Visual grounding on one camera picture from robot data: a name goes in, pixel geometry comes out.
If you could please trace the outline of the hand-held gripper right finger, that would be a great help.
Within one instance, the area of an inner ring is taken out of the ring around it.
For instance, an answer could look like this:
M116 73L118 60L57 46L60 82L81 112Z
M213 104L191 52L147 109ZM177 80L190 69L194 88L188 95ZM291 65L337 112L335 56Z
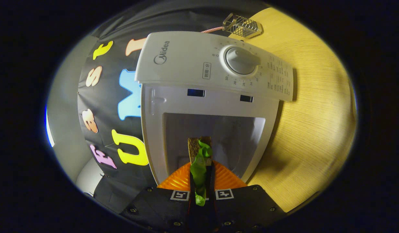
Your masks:
M244 185L220 163L211 166L208 217L216 233L263 233L287 213L260 185Z

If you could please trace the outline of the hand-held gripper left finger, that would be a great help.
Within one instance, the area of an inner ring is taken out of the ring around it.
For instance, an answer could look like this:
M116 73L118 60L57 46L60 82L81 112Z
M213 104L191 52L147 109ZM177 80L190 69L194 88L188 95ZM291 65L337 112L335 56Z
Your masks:
M189 233L189 211L195 205L188 162L158 187L143 189L122 211L133 224L156 233Z

